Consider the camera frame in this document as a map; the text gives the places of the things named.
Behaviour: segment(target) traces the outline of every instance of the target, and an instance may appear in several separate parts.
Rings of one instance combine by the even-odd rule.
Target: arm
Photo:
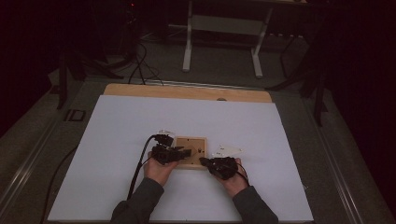
[[[244,169],[242,169],[242,162],[239,158],[235,159],[238,163],[238,172],[247,176]],[[277,216],[262,200],[260,195],[253,186],[249,186],[248,182],[240,175],[222,180],[216,179],[227,190],[227,193],[233,199],[233,203],[241,215],[242,221],[246,224],[273,224],[278,223]]]
[[[144,166],[145,178],[130,200],[117,205],[111,223],[149,223],[149,216],[163,195],[163,186],[177,165],[176,161],[161,165],[156,160],[149,159]]]

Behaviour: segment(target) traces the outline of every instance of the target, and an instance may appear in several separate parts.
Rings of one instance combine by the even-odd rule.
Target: gray long sleeve
[[[233,196],[233,203],[246,224],[275,224],[277,216],[262,200],[253,186],[241,190]]]
[[[156,181],[144,178],[131,199],[120,202],[113,211],[112,224],[149,223],[154,207],[163,195],[163,186]]]

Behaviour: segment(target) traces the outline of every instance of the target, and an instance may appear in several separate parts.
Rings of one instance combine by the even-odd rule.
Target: forearm
[[[233,197],[233,203],[244,223],[278,223],[277,216],[252,186],[236,194]]]
[[[111,223],[149,223],[154,207],[163,195],[163,187],[156,181],[144,178],[131,199],[120,202],[113,211]]]

